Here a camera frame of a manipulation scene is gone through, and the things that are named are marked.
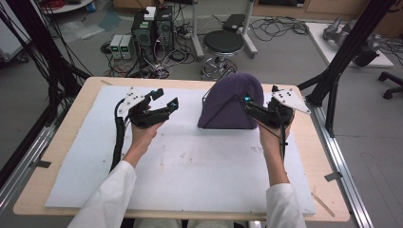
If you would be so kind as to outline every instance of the black metal pole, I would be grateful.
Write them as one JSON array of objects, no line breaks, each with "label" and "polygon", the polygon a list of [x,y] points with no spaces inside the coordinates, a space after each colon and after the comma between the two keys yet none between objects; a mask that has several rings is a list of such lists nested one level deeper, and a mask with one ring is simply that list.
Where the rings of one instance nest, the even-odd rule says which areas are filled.
[{"label": "black metal pole", "polygon": [[335,136],[333,126],[338,80],[343,71],[359,53],[361,47],[365,44],[368,37],[385,16],[394,1],[395,0],[372,0],[357,20],[352,31],[341,45],[329,66],[315,78],[298,85],[298,88],[302,90],[317,84],[314,91],[306,97],[306,102],[315,106],[321,106],[323,99],[330,93],[326,113],[326,129],[332,137]]}]

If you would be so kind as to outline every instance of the power supply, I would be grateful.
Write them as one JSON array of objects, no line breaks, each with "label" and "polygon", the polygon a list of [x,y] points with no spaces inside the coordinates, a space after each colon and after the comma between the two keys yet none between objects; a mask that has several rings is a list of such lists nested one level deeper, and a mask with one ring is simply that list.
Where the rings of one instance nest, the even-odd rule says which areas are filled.
[{"label": "power supply", "polygon": [[134,42],[131,35],[124,35],[119,45],[123,59],[131,59],[134,57]]},{"label": "power supply", "polygon": [[112,51],[112,55],[114,59],[122,59],[122,54],[119,49],[119,45],[121,44],[123,35],[115,35],[113,36],[112,41],[110,42],[110,50]]}]

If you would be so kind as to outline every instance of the desk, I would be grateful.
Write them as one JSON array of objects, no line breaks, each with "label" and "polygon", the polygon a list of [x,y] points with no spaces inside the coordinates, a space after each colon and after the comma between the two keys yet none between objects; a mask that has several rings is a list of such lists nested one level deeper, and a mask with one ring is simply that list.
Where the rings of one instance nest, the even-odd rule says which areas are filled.
[{"label": "desk", "polygon": [[[214,82],[149,80],[149,79],[117,79],[93,77],[86,80],[76,101],[66,115],[59,130],[55,134],[42,160],[51,162],[49,168],[37,167],[33,172],[20,198],[14,205],[17,215],[31,216],[73,216],[77,209],[47,208],[45,202],[55,183],[57,173],[63,159],[70,149],[87,112],[97,97],[101,86],[154,86],[164,88],[199,88],[208,89]],[[267,92],[271,85],[263,85]],[[279,85],[280,88],[295,86]],[[308,115],[296,113],[293,132],[298,150],[305,169],[307,180],[317,208],[314,216],[306,220],[346,221],[350,218],[346,204],[335,181],[328,182],[324,176],[332,173],[314,124]],[[135,211],[128,210],[127,218],[173,218],[173,219],[240,219],[265,220],[264,214],[241,213],[197,213],[197,212],[166,212],[166,211]]]}]

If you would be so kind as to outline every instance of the white lab coat sleeve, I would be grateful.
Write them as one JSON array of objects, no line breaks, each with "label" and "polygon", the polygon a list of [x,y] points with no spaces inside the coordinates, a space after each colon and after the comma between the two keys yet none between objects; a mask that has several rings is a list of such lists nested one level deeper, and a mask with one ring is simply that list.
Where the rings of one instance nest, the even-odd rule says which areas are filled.
[{"label": "white lab coat sleeve", "polygon": [[133,166],[127,161],[120,161],[86,201],[68,228],[119,228],[133,194],[135,180]]},{"label": "white lab coat sleeve", "polygon": [[306,227],[297,196],[290,183],[271,186],[266,191],[267,228]]}]

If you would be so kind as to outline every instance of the purple beanie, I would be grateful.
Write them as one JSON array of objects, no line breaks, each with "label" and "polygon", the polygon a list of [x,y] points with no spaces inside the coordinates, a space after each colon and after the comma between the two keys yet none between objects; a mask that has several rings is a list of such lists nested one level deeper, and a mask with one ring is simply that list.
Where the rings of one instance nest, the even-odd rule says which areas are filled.
[{"label": "purple beanie", "polygon": [[250,74],[234,73],[217,81],[205,99],[199,128],[254,129],[258,125],[246,114],[243,99],[249,93],[254,102],[263,105],[263,88]]}]

